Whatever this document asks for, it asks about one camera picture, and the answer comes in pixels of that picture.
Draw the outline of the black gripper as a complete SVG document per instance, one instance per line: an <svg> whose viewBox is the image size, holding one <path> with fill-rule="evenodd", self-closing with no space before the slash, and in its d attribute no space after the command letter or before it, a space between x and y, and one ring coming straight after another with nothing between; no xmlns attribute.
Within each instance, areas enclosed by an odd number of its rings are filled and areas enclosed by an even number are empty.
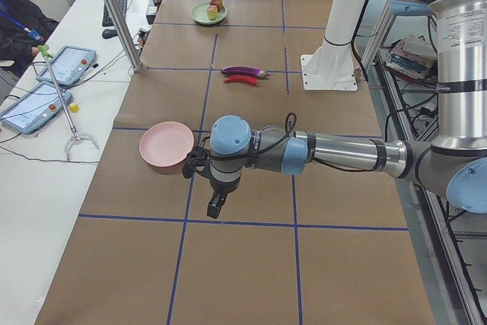
<svg viewBox="0 0 487 325"><path fill-rule="evenodd" d="M210 180L210 186L214 194L207 206L207 216L213 219L218 219L221 209L225 204L225 195L234 192L240 184L240 180L233 180L231 182L221 182L220 180Z"/></svg>

